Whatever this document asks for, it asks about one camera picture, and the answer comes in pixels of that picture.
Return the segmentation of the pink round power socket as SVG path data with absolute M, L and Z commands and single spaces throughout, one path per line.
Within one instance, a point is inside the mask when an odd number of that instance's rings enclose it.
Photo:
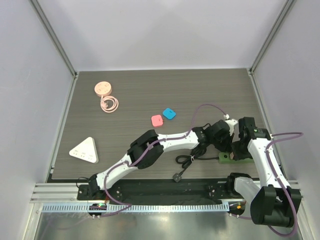
M 107 82 L 107 81 L 98 82 L 94 86 L 94 92 L 99 97 L 109 96 L 112 93 L 112 90 L 113 89 L 112 89 L 111 84 L 109 82 Z

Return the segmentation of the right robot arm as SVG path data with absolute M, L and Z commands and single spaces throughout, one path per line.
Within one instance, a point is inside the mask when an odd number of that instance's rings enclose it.
M 231 173 L 226 194 L 231 198 L 241 195 L 249 203 L 250 218 L 256 225 L 296 227 L 302 195 L 291 187 L 278 165 L 273 136 L 267 129 L 256 127 L 252 117 L 239 119 L 238 128 L 239 140 L 232 143 L 232 153 L 237 161 L 254 161 L 260 185 L 248 174 Z

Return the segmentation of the pink red plug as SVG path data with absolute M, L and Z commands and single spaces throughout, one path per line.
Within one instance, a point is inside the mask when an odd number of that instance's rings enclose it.
M 155 128 L 161 127 L 164 124 L 162 116 L 160 114 L 153 115 L 151 117 L 151 124 Z

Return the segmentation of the white triangular power socket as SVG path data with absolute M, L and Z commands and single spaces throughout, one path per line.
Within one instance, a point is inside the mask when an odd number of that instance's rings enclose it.
M 87 137 L 68 153 L 71 157 L 86 161 L 88 163 L 97 164 L 99 157 L 97 153 L 96 143 L 92 137 Z

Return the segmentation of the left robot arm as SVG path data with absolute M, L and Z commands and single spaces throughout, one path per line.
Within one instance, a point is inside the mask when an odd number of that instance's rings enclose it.
M 202 127 L 193 127 L 187 132 L 158 134 L 154 129 L 146 131 L 130 144 L 125 155 L 107 170 L 92 175 L 88 180 L 88 193 L 95 200 L 106 195 L 117 181 L 135 170 L 152 166 L 163 153 L 191 150 L 189 162 L 203 156 L 207 147 L 213 145 L 220 152 L 231 152 L 235 119 L 219 120 Z

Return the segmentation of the green power strip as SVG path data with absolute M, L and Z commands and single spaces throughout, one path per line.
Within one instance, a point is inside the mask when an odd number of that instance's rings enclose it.
M 218 162 L 220 164 L 253 164 L 254 160 L 251 158 L 245 158 L 241 160 L 234 160 L 230 158 L 230 154 L 227 152 L 220 152 L 218 154 Z

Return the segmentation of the blue plug adapter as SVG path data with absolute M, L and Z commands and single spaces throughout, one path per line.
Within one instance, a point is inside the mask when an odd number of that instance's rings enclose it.
M 166 108 L 163 112 L 162 115 L 167 118 L 168 120 L 172 120 L 176 116 L 176 112 L 172 110 L 171 108 Z

